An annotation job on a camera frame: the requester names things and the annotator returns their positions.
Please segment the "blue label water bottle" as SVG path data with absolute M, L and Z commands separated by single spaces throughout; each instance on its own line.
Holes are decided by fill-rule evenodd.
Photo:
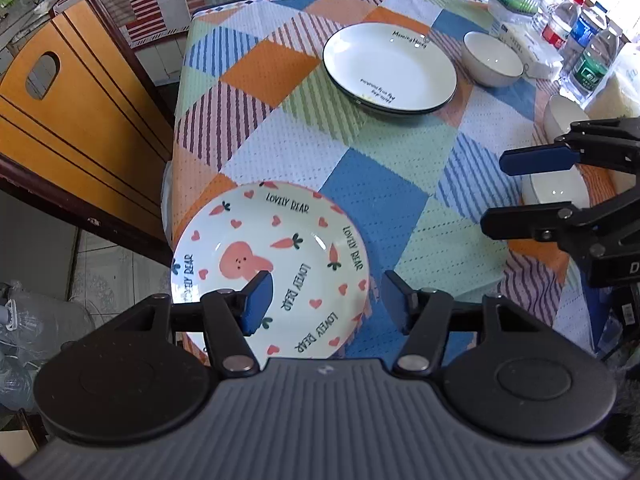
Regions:
M 561 52 L 563 58 L 562 73 L 568 74 L 584 52 L 591 39 L 606 29 L 606 9 L 600 2 L 586 6 L 570 31 L 567 42 Z

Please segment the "wooden chair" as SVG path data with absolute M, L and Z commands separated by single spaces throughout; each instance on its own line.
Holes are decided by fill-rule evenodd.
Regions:
M 81 0 L 1 78 L 2 191 L 168 266 L 160 203 L 173 121 L 104 5 Z

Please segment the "clear water bottle at back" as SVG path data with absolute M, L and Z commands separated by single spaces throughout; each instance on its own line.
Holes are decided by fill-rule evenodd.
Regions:
M 538 12 L 532 19 L 533 30 L 541 34 L 554 9 L 564 1 L 566 0 L 541 0 Z

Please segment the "pink rabbit patterned plate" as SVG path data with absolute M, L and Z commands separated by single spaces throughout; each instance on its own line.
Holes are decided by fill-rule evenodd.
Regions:
M 325 359 L 352 342 L 368 307 L 369 261 L 336 203 L 282 181 L 223 192 L 180 236 L 171 296 L 184 304 L 240 290 L 262 271 L 272 278 L 271 301 L 247 339 L 259 362 Z

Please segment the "red label water bottle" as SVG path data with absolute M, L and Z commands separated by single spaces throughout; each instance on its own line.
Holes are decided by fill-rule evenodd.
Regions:
M 584 2 L 585 0 L 566 0 L 555 6 L 542 30 L 542 39 L 556 50 L 562 49 L 582 13 Z

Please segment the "white tissue pack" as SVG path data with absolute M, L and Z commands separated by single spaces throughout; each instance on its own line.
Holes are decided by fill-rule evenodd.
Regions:
M 501 23 L 498 38 L 520 58 L 529 78 L 557 80 L 562 70 L 562 56 L 551 44 L 522 25 Z

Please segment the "white bowl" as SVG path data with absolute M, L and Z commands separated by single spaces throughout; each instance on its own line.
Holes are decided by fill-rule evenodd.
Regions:
M 462 60 L 472 78 L 484 87 L 504 88 L 524 74 L 524 65 L 516 52 L 484 32 L 465 34 Z
M 575 167 L 525 176 L 522 199 L 525 205 L 571 202 L 580 209 L 590 206 L 586 182 Z
M 556 94 L 544 109 L 544 134 L 549 142 L 570 132 L 573 122 L 586 122 L 588 115 L 575 102 Z

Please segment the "bag of rice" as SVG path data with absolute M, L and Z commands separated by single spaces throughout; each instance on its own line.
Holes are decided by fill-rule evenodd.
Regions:
M 639 56 L 638 42 L 630 42 L 622 47 L 584 106 L 590 119 L 639 116 Z

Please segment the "green label water bottle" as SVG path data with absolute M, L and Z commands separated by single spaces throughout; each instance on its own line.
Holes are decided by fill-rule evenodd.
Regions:
M 560 95 L 582 104 L 597 89 L 615 61 L 622 29 L 609 22 L 605 29 L 591 36 L 585 47 L 575 36 L 577 32 L 570 33 L 570 39 L 561 51 Z

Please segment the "colourful patchwork tablecloth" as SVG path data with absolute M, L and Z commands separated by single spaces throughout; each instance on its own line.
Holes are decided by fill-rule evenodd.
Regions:
M 502 174 L 499 156 L 544 142 L 544 109 L 559 86 L 524 77 L 485 89 L 460 70 L 441 110 L 378 117 L 347 99 L 321 63 L 329 36 L 359 23 L 420 32 L 454 64 L 466 34 L 492 29 L 478 0 L 244 0 L 195 13 L 175 111 L 172 235 L 230 188 L 294 182 L 354 220 L 374 278 L 392 269 L 469 300 L 498 292 L 593 350 L 604 307 L 567 255 L 488 240 L 478 226 L 486 209 L 520 200 L 520 181 Z

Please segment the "large white sun plate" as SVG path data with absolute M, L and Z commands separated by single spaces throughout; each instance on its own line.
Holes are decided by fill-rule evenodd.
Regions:
M 454 63 L 427 36 L 398 25 L 361 23 L 333 34 L 322 62 L 346 96 L 385 113 L 421 115 L 454 97 Z

